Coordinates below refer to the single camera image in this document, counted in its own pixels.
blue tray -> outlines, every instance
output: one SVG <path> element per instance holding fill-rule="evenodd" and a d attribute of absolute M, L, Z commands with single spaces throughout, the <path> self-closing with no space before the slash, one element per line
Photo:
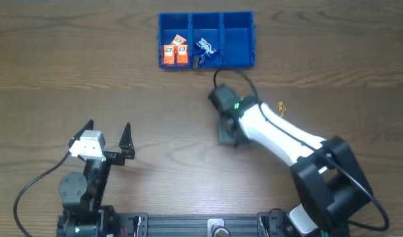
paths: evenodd
<path fill-rule="evenodd" d="M 219 54 L 200 68 L 250 67 L 255 63 L 253 12 L 159 13 L 159 66 L 164 69 L 193 67 L 194 42 L 203 37 Z M 189 65 L 162 65 L 162 46 L 176 35 L 187 40 Z"/>

black cable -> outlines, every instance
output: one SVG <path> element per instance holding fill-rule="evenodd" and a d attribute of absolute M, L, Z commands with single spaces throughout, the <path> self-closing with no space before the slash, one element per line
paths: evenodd
<path fill-rule="evenodd" d="M 52 171 L 54 171 L 55 169 L 57 169 L 58 167 L 60 167 L 64 161 L 68 158 L 68 156 L 70 155 L 70 152 L 68 151 L 65 156 L 63 157 L 63 159 L 61 159 L 58 164 L 56 164 L 54 167 L 50 168 L 49 170 L 47 170 L 46 172 L 42 173 L 41 175 L 39 175 L 38 177 L 36 177 L 35 179 L 33 179 L 32 181 L 30 181 L 17 195 L 16 200 L 14 201 L 14 206 L 13 206 L 13 214 L 14 214 L 14 220 L 16 221 L 16 224 L 18 226 L 18 228 L 23 232 L 23 234 L 27 237 L 32 237 L 32 235 L 30 235 L 26 229 L 23 227 L 22 223 L 20 223 L 20 220 L 18 219 L 18 214 L 17 214 L 17 206 L 18 206 L 18 202 L 20 201 L 20 198 L 22 197 L 22 195 L 25 193 L 25 191 L 34 183 L 36 183 L 37 181 L 39 181 L 41 178 L 45 177 L 47 174 L 51 173 Z"/>
<path fill-rule="evenodd" d="M 213 75 L 213 85 L 215 86 L 215 88 L 217 87 L 216 76 L 217 76 L 218 72 L 220 72 L 222 70 L 224 70 L 224 69 L 220 68 L 220 69 L 216 70 L 215 74 Z M 356 221 L 348 221 L 348 223 L 352 224 L 354 226 L 358 226 L 360 228 L 368 229 L 368 230 L 374 230 L 374 231 L 380 231 L 380 232 L 388 230 L 389 227 L 390 227 L 389 216 L 387 215 L 387 212 L 385 211 L 383 206 L 379 203 L 379 201 L 373 195 L 371 195 L 355 178 L 350 176 L 342 167 L 340 167 L 335 161 L 333 161 L 332 159 L 326 159 L 324 157 L 324 155 L 321 154 L 320 152 L 318 152 L 318 150 L 316 150 L 314 147 L 312 147 L 309 144 L 305 143 L 305 141 L 302 141 L 302 140 L 296 138 L 292 134 L 289 134 L 287 131 L 283 130 L 282 128 L 280 128 L 279 126 L 274 124 L 272 121 L 270 121 L 266 117 L 266 115 L 264 114 L 263 109 L 261 108 L 261 101 L 259 99 L 259 94 L 258 94 L 253 82 L 251 81 L 251 79 L 249 79 L 248 76 L 245 73 L 243 73 L 241 70 L 238 70 L 238 69 L 231 69 L 231 70 L 236 72 L 236 73 L 238 73 L 239 75 L 241 75 L 245 79 L 245 81 L 247 81 L 247 83 L 250 85 L 250 87 L 251 87 L 251 89 L 253 91 L 253 94 L 254 94 L 254 98 L 255 98 L 255 100 L 257 102 L 257 105 L 259 107 L 260 113 L 265 118 L 265 120 L 268 123 L 272 124 L 278 130 L 280 130 L 281 132 L 285 133 L 287 136 L 289 136 L 292 139 L 294 139 L 297 142 L 299 142 L 301 145 L 304 145 L 307 148 L 311 149 L 313 152 L 316 152 L 316 154 L 318 154 L 318 156 L 320 156 L 320 158 L 330 162 L 331 165 L 334 168 L 338 169 L 347 179 L 351 180 L 355 184 L 355 186 L 357 186 L 367 196 L 367 198 L 369 198 L 370 201 L 376 206 L 376 208 L 379 210 L 379 212 L 380 212 L 380 214 L 381 214 L 381 216 L 382 216 L 382 218 L 383 218 L 383 220 L 385 222 L 385 225 L 382 226 L 382 227 L 376 227 L 376 226 L 369 226 L 367 224 L 357 223 Z"/>

orange snack packet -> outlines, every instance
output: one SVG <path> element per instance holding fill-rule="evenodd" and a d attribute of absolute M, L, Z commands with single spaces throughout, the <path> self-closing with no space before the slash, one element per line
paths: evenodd
<path fill-rule="evenodd" d="M 188 45 L 179 45 L 176 48 L 176 63 L 179 65 L 188 65 Z"/>
<path fill-rule="evenodd" d="M 162 64 L 163 65 L 175 64 L 175 45 L 163 46 Z"/>
<path fill-rule="evenodd" d="M 174 40 L 171 42 L 171 44 L 178 46 L 178 45 L 184 45 L 184 44 L 186 44 L 186 42 L 187 41 L 184 37 L 182 37 L 180 35 L 176 35 Z"/>

